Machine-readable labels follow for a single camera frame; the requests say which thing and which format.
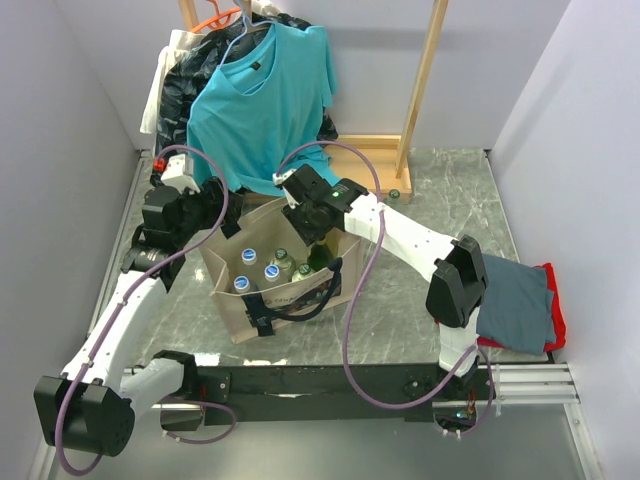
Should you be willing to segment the green Perrier lemon bottle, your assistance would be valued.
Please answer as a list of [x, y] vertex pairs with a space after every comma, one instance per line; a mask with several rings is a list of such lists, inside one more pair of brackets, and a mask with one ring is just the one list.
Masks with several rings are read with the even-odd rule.
[[327, 243], [327, 239], [322, 237], [316, 240], [309, 248], [307, 264], [314, 272], [318, 272], [334, 261], [334, 254]]

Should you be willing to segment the cream canvas tote bag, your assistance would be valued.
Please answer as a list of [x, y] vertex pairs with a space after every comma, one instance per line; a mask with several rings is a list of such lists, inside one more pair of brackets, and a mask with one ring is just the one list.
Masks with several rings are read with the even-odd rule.
[[363, 241], [334, 229], [326, 236], [327, 245], [337, 260], [330, 269], [324, 268], [304, 280], [271, 287], [265, 279], [252, 278], [250, 282], [260, 290], [237, 293], [233, 286], [236, 277], [251, 276], [241, 261], [241, 252], [246, 248], [257, 252], [260, 273], [279, 247], [286, 249], [298, 263], [307, 259], [309, 248], [283, 215], [285, 205], [283, 198], [264, 204], [244, 214], [238, 221], [238, 231], [231, 237], [218, 231], [200, 246], [213, 283], [212, 300], [235, 343], [271, 336], [277, 328], [304, 322], [348, 302], [361, 277]]

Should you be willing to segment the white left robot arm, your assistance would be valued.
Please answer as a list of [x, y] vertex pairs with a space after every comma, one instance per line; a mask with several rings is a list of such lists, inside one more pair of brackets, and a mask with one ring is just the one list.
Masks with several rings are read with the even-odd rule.
[[238, 218], [241, 203], [218, 178], [196, 193], [157, 186], [145, 195], [143, 220], [126, 251], [116, 289], [84, 345], [57, 376], [42, 377], [34, 401], [46, 443], [98, 457], [119, 455], [135, 422], [168, 400], [203, 407], [193, 355], [162, 351], [127, 377], [132, 348], [169, 293], [193, 237]]

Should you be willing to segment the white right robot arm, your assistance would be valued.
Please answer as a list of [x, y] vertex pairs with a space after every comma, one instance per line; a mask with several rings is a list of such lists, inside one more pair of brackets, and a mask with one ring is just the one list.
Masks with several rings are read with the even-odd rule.
[[303, 165], [273, 176], [285, 193], [283, 213], [306, 244], [336, 228], [381, 248], [428, 283], [425, 307], [439, 326], [441, 392], [460, 398], [477, 368], [477, 319], [488, 286], [479, 243], [431, 230], [386, 205], [364, 186], [342, 179], [330, 185]]

